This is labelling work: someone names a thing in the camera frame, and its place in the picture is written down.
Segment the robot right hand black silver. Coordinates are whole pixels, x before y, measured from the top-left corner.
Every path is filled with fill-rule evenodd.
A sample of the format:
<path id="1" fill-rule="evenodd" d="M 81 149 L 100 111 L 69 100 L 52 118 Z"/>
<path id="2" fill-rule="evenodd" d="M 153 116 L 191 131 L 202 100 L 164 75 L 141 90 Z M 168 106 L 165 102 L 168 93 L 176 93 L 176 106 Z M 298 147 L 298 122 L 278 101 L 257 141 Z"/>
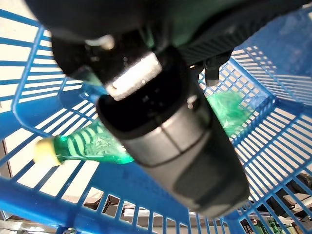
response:
<path id="1" fill-rule="evenodd" d="M 198 84 L 235 47 L 304 0 L 28 0 L 55 61 L 102 85 L 104 126 L 158 184 L 204 216 L 250 194 L 244 169 Z"/>

